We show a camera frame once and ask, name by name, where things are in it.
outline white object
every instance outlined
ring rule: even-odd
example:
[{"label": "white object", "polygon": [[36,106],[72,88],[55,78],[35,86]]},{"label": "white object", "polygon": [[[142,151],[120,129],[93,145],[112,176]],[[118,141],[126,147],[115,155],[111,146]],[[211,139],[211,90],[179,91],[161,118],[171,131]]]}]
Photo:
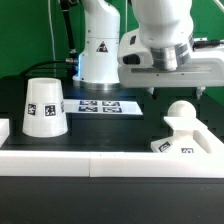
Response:
[{"label": "white object", "polygon": [[223,143],[196,118],[196,111],[189,102],[177,101],[172,104],[164,120],[173,129],[173,136],[152,142],[154,152],[224,153]]},{"label": "white object", "polygon": [[9,119],[0,119],[0,147],[9,136]]},{"label": "white object", "polygon": [[89,176],[90,153],[0,151],[1,176]]},{"label": "white object", "polygon": [[0,176],[223,178],[223,154],[0,151]]},{"label": "white object", "polygon": [[23,132],[33,137],[55,137],[67,130],[61,81],[52,78],[30,79]]},{"label": "white object", "polygon": [[117,51],[120,14],[104,0],[82,0],[85,10],[85,49],[79,56],[75,84],[90,89],[113,89],[119,85]]}]

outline warning label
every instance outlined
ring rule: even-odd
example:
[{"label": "warning label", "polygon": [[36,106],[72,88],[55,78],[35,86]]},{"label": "warning label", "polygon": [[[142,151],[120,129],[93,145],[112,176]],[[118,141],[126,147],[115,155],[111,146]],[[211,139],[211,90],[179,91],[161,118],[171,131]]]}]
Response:
[{"label": "warning label", "polygon": [[107,47],[106,47],[106,44],[104,43],[104,41],[100,44],[100,46],[98,47],[98,49],[96,51],[108,53],[108,50],[107,50]]}]

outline upside-down cup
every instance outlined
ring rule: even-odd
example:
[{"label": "upside-down cup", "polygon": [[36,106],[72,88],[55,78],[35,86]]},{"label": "upside-down cup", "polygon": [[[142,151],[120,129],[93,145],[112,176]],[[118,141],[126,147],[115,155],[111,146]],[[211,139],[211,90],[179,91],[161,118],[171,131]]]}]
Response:
[{"label": "upside-down cup", "polygon": [[48,138],[68,131],[61,81],[33,78],[28,81],[23,133]]}]

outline black surface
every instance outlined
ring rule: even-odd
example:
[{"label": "black surface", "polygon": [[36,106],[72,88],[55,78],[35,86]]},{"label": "black surface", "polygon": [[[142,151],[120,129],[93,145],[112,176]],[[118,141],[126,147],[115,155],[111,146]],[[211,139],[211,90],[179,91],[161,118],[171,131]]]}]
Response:
[{"label": "black surface", "polygon": [[222,224],[224,181],[0,178],[1,224]]},{"label": "black surface", "polygon": [[[153,100],[145,90],[102,93],[75,89],[68,80],[65,98],[135,100],[144,115],[68,114],[67,134],[31,138],[21,131],[26,84],[20,77],[0,80],[0,116],[10,118],[11,130],[1,149],[150,151],[151,141],[170,134],[162,118],[176,100],[191,102],[223,140],[223,107],[205,94],[194,100],[190,88],[161,89]],[[223,209],[223,179],[0,177],[0,224],[221,224]]]},{"label": "black surface", "polygon": [[191,88],[159,89],[154,100],[145,89],[102,92],[74,88],[71,79],[62,83],[65,99],[136,101],[143,116],[68,113],[68,133],[56,138],[29,137],[22,133],[27,80],[5,77],[0,80],[0,116],[10,118],[11,134],[2,149],[151,152],[152,141],[171,134],[163,116],[177,100],[191,102],[197,117],[224,140],[224,107],[206,94],[195,100]]}]

